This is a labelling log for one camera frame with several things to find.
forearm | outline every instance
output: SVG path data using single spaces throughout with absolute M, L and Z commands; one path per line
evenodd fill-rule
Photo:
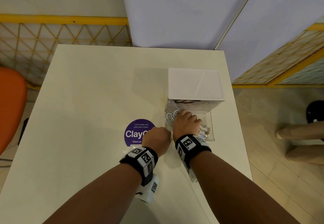
M 253 181 L 213 153 L 198 154 L 190 167 L 219 223 L 298 223 Z
M 119 223 L 142 181 L 122 163 L 74 194 L 44 224 Z

white lid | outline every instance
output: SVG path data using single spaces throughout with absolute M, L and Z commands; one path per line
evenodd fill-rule
M 169 68 L 168 86 L 172 100 L 224 100 L 217 70 Z

hand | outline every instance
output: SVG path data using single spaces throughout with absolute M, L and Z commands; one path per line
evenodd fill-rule
M 192 115 L 191 112 L 181 110 L 176 116 L 173 123 L 173 141 L 176 143 L 177 139 L 183 135 L 192 134 L 199 135 L 201 119 L 197 119 L 196 115 Z
M 158 157 L 164 155 L 171 143 L 171 133 L 166 128 L 153 127 L 144 136 L 142 146 L 153 149 Z

metal mesh panel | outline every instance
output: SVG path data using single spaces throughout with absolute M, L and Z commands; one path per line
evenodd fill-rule
M 303 31 L 257 63 L 233 84 L 267 84 L 324 46 L 324 31 Z
M 324 58 L 296 72 L 279 84 L 324 84 Z
M 58 44 L 132 46 L 128 26 L 0 23 L 0 65 L 41 85 Z

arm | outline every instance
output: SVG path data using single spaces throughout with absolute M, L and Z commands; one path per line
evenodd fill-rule
M 173 139 L 199 134 L 201 120 L 182 110 L 173 124 Z M 265 191 L 215 154 L 204 151 L 193 157 L 190 167 L 221 224 L 298 222 Z
M 170 145 L 170 132 L 156 128 L 143 136 L 142 146 L 158 157 Z M 43 224 L 119 223 L 126 213 L 142 177 L 131 165 L 121 163 L 74 194 Z

